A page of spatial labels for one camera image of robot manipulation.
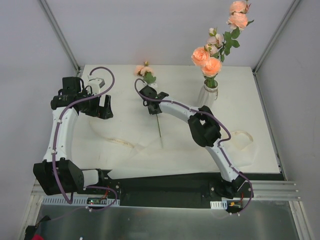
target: flower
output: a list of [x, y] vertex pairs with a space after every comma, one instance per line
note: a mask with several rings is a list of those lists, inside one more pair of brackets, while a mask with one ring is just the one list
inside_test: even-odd
[[230, 24], [231, 29], [236, 29], [239, 27], [240, 30], [243, 30], [248, 24], [248, 18], [243, 13], [235, 12], [229, 17], [227, 24]]
[[215, 57], [210, 57], [209, 61], [206, 62], [205, 66], [201, 68], [203, 75], [209, 78], [217, 75], [221, 70], [222, 64]]
[[247, 13], [247, 2], [246, 1], [234, 1], [230, 6], [230, 15], [233, 13]]
[[135, 70], [134, 70], [134, 75], [135, 76], [139, 76], [140, 75], [140, 72], [141, 72], [141, 70], [144, 68], [145, 66], [143, 66], [143, 65], [137, 65], [136, 67], [135, 67]]
[[216, 28], [210, 28], [209, 29], [209, 35], [211, 37], [215, 36], [217, 34], [217, 29]]
[[144, 67], [141, 69], [140, 75], [141, 75], [141, 76], [144, 76], [146, 73], [151, 73], [152, 75], [154, 75], [154, 71], [153, 71], [152, 68], [149, 67], [149, 66], [144, 66]]
[[194, 65], [203, 67], [206, 65], [208, 59], [210, 58], [210, 54], [209, 52], [205, 51], [204, 47], [198, 47], [194, 50], [191, 58]]
[[216, 39], [216, 43], [217, 43], [217, 47], [218, 48], [220, 48], [220, 47], [222, 47], [222, 43], [224, 42], [224, 36], [223, 35], [221, 35], [221, 34], [219, 34], [219, 33], [217, 33], [216, 35], [215, 35], [215, 39]]
[[211, 36], [208, 38], [208, 40], [206, 41], [207, 44], [211, 44], [211, 45], [215, 45], [217, 44], [217, 39], [215, 36]]

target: metal floor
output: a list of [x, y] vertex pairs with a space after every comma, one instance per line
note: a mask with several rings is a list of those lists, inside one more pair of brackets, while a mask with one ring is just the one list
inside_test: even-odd
[[[74, 206], [42, 205], [38, 220], [52, 219]], [[46, 240], [298, 240], [289, 203], [257, 201], [240, 215], [224, 210], [111, 207], [102, 212], [80, 209], [40, 224]]]

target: red object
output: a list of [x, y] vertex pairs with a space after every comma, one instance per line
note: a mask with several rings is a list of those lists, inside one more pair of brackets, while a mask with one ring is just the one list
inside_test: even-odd
[[34, 237], [32, 238], [32, 240], [45, 240], [42, 236], [36, 234], [34, 235]]

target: vase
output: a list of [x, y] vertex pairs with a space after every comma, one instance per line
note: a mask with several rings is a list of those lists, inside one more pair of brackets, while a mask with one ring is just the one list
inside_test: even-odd
[[218, 98], [218, 82], [215, 81], [215, 88], [207, 87], [206, 84], [203, 84], [202, 88], [200, 89], [197, 105], [198, 107], [202, 107], [206, 105], [207, 107], [211, 108], [214, 104], [214, 101]]

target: green leaf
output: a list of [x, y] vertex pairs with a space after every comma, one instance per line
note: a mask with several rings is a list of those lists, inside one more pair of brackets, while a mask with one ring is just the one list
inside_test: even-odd
[[230, 39], [230, 40], [226, 41], [225, 48], [230, 49], [231, 47], [232, 47], [232, 40]]
[[237, 40], [232, 40], [232, 46], [235, 48], [238, 48], [238, 47], [240, 47], [240, 44]]
[[144, 77], [143, 80], [147, 83], [147, 84], [153, 84], [156, 81], [156, 77], [152, 76], [151, 72], [147, 72]]
[[229, 55], [230, 54], [230, 48], [226, 48], [225, 50], [224, 50], [224, 53], [225, 53], [225, 55]]
[[234, 29], [234, 30], [232, 31], [231, 36], [232, 36], [233, 39], [236, 39], [236, 38], [239, 37], [239, 35], [240, 35], [240, 29], [239, 29], [239, 27], [237, 26], [236, 29]]
[[219, 52], [216, 52], [215, 54], [213, 54], [212, 57], [217, 59], [219, 57]]
[[248, 21], [247, 26], [248, 26], [249, 24], [252, 24], [254, 21], [255, 21], [255, 20]]
[[231, 39], [231, 33], [228, 32], [228, 31], [224, 32], [224, 39], [225, 40], [230, 40]]

